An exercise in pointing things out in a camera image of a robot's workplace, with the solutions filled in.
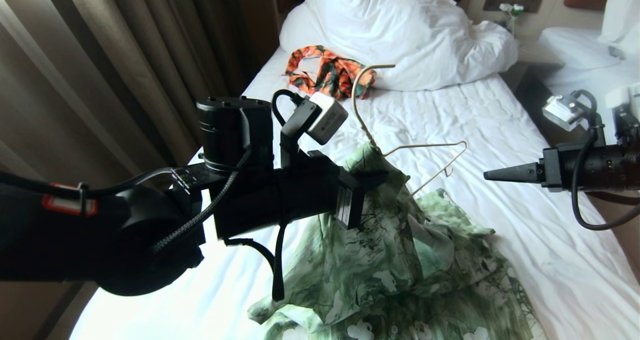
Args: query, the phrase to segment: white duvet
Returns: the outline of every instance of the white duvet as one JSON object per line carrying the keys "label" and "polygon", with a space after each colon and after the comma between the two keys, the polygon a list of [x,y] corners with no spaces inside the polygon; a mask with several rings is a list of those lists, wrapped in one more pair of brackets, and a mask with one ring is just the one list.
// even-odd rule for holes
{"label": "white duvet", "polygon": [[490,22],[473,26],[451,0],[306,0],[288,14],[280,46],[289,53],[323,45],[380,72],[374,87],[435,90],[506,71],[515,39]]}
{"label": "white duvet", "polygon": [[[278,50],[247,88],[267,100],[286,88],[281,76],[288,53]],[[553,340],[640,338],[640,286],[611,231],[589,231],[573,218],[567,193],[539,185],[489,182],[483,171],[536,161],[547,146],[525,110],[498,76],[439,91],[373,90],[358,109],[383,151],[401,144],[466,140],[468,150],[430,190],[444,188],[472,221],[496,230],[493,242],[513,264],[547,336]],[[281,101],[284,115],[290,110]],[[303,136],[304,150],[320,149],[338,164],[366,141],[350,103],[338,133],[325,146]],[[274,126],[274,133],[279,133]],[[278,148],[279,136],[275,137]],[[427,180],[453,150],[401,150],[389,160],[411,175],[409,188]],[[603,223],[586,196],[586,221]],[[298,244],[305,220],[286,229],[283,264]],[[215,224],[205,222],[204,261],[171,285],[138,297],[103,290],[85,308],[72,338],[260,338],[262,328],[247,318],[249,306],[271,293],[272,272],[258,252],[226,248]],[[274,248],[278,229],[247,237]]]}

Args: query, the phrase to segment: green floral dress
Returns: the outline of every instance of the green floral dress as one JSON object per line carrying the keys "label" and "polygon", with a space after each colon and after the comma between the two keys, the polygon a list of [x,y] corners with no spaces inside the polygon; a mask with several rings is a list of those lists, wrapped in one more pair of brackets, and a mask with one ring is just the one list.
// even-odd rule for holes
{"label": "green floral dress", "polygon": [[443,190],[418,201],[370,145],[352,173],[386,170],[361,226],[312,219],[284,276],[285,299],[249,309],[265,338],[546,338],[514,269]]}

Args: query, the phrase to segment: wall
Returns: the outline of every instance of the wall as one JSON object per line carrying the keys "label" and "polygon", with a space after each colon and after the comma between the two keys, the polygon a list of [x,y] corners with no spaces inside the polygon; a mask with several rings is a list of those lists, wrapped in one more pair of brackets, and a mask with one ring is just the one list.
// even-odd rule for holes
{"label": "wall", "polygon": [[[474,23],[482,20],[499,20],[501,12],[482,10],[485,0],[469,0],[466,13]],[[520,39],[535,39],[547,27],[600,28],[603,12],[569,9],[564,0],[542,0],[537,14],[522,14],[516,25],[516,34]]]}

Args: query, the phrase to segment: red label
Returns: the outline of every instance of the red label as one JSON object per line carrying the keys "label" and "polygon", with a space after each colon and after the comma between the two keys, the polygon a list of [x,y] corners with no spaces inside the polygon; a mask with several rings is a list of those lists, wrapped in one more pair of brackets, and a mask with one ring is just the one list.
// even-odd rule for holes
{"label": "red label", "polygon": [[[75,187],[58,185],[57,183],[52,183],[56,187],[64,187],[66,189],[76,189]],[[86,201],[86,216],[92,216],[98,213],[98,200],[96,199],[87,199]],[[46,208],[46,210],[62,212],[64,214],[77,215],[80,216],[82,214],[82,204],[80,204],[80,199],[67,199],[67,198],[59,198],[53,195],[45,195],[42,198],[42,205]]]}

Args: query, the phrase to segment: black cable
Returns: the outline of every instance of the black cable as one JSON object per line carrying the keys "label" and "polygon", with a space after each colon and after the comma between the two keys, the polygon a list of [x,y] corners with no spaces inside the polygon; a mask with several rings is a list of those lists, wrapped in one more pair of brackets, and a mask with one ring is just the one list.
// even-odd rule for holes
{"label": "black cable", "polygon": [[243,245],[243,246],[249,246],[252,247],[256,250],[258,250],[259,253],[261,253],[265,259],[269,262],[269,265],[272,267],[271,270],[274,271],[274,254],[272,254],[271,251],[269,251],[269,249],[267,249],[264,245],[260,244],[259,242],[255,242],[253,239],[226,239],[224,240],[224,244],[227,246],[237,246],[237,245]]}
{"label": "black cable", "polygon": [[293,91],[289,91],[285,89],[274,92],[271,100],[271,110],[273,111],[274,113],[273,115],[276,117],[276,120],[278,120],[280,125],[284,126],[285,124],[284,117],[282,117],[282,114],[278,109],[279,96],[287,96],[291,100],[291,102],[293,102],[296,106],[299,106],[302,103],[302,101],[304,101],[304,98],[302,98],[300,95],[298,95]]}
{"label": "black cable", "polygon": [[240,169],[242,169],[242,167],[246,164],[247,160],[249,160],[249,155],[251,155],[250,148],[246,150],[242,158],[240,158],[240,161],[236,166],[239,170],[231,173],[226,183],[224,184],[224,187],[222,188],[222,190],[220,190],[217,196],[213,200],[211,200],[211,204],[207,206],[204,209],[204,211],[195,215],[193,219],[183,224],[183,226],[180,226],[176,231],[170,233],[164,239],[156,242],[156,244],[154,244],[153,247],[151,248],[151,251],[153,252],[153,254],[157,254],[158,252],[162,251],[162,249],[166,248],[169,244],[171,244],[175,240],[183,238],[183,235],[190,233],[196,228],[197,225],[203,223],[206,219],[211,217],[211,215],[213,214],[213,210],[215,210],[218,203],[220,203],[220,200],[222,199],[222,197],[227,193],[229,188],[231,188],[231,185],[233,185],[234,181],[236,180],[236,177],[238,177],[238,174],[240,173]]}
{"label": "black cable", "polygon": [[287,221],[280,222],[278,238],[276,239],[276,251],[273,257],[273,285],[271,288],[271,298],[274,301],[284,299],[284,279],[282,278],[282,243],[284,242],[284,230],[287,228]]}
{"label": "black cable", "polygon": [[[135,185],[143,183],[144,181],[147,181],[150,178],[158,176],[159,174],[171,173],[171,171],[172,171],[171,167],[163,167],[160,169],[149,171],[112,187],[106,187],[104,189],[98,189],[98,190],[89,190],[87,191],[86,196],[87,198],[100,198],[103,196],[115,195]],[[13,174],[4,173],[4,172],[0,172],[0,183],[4,183],[6,185],[13,186],[13,187],[19,187],[21,189],[29,190],[33,192],[50,194],[52,196],[60,197],[60,198],[70,198],[70,199],[80,198],[80,191],[77,189],[66,189],[64,187],[56,187],[53,185],[49,185],[48,183],[29,180],[27,178],[22,178],[20,176],[15,176]]]}
{"label": "black cable", "polygon": [[592,95],[589,91],[585,91],[585,90],[574,91],[573,94],[576,99],[580,96],[585,96],[587,100],[589,100],[591,111],[590,111],[589,117],[587,117],[587,122],[589,123],[589,127],[596,126],[596,116],[598,114],[598,101],[596,101],[596,98],[594,97],[594,95]]}
{"label": "black cable", "polygon": [[640,205],[635,206],[629,212],[622,215],[620,218],[613,221],[612,223],[590,224],[590,223],[587,223],[582,218],[583,216],[580,213],[580,205],[578,204],[578,182],[580,179],[580,172],[582,171],[583,166],[585,165],[585,160],[586,160],[587,154],[589,153],[589,150],[592,148],[592,146],[598,139],[598,135],[596,133],[595,128],[589,128],[588,131],[589,131],[589,139],[587,139],[584,146],[580,149],[580,152],[578,153],[578,158],[576,159],[575,167],[573,170],[574,176],[571,181],[571,207],[573,208],[573,211],[574,211],[573,214],[576,217],[575,219],[578,221],[578,224],[580,224],[580,226],[582,226],[583,228],[587,228],[593,231],[610,230],[612,228],[625,224],[631,221],[632,219],[634,219],[634,217],[638,216],[640,214]]}
{"label": "black cable", "polygon": [[608,201],[613,203],[619,203],[620,205],[636,206],[640,205],[640,198],[634,198],[631,196],[621,196],[616,194],[610,194],[608,192],[594,191],[586,192],[587,195],[601,199],[602,201]]}

